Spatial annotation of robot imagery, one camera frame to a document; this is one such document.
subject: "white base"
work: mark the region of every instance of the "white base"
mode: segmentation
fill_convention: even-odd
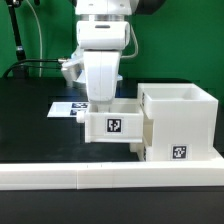
[[[1,164],[0,190],[224,186],[224,160]]]

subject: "black table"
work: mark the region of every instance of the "black table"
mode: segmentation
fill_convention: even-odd
[[[134,98],[137,82],[151,81],[126,80],[116,95]],[[137,161],[128,144],[86,144],[82,124],[47,118],[52,102],[86,100],[63,79],[0,79],[0,162]],[[223,124],[220,107],[220,152]],[[0,223],[223,223],[223,206],[224,187],[1,191]]]

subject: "green backdrop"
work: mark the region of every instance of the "green backdrop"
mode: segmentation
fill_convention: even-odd
[[[76,48],[76,17],[72,5],[68,0],[42,0],[35,9],[42,27],[44,58],[69,56]],[[39,36],[35,18],[25,1],[16,12],[27,57],[38,58]],[[134,15],[130,21],[140,52],[137,58],[121,62],[120,74],[131,78],[187,79],[224,104],[223,0],[167,0],[154,15]],[[16,61],[4,0],[0,0],[0,28],[2,74]],[[131,42],[126,53],[132,50]],[[38,70],[32,75],[38,76]],[[45,70],[43,76],[59,77],[61,73]]]

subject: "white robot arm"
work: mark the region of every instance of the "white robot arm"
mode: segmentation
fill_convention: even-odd
[[[125,16],[132,15],[139,6],[155,2],[144,0],[77,0],[77,57],[62,65],[68,82],[76,81],[80,66],[84,67],[88,100],[97,105],[99,112],[108,112],[113,101],[122,50],[130,40],[130,25]]]

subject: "white box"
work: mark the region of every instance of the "white box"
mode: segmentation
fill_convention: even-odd
[[[144,139],[152,161],[208,160],[218,100],[194,84],[139,84]]]
[[[142,142],[143,112],[137,99],[114,99],[109,113],[89,104],[85,114],[86,142]]]

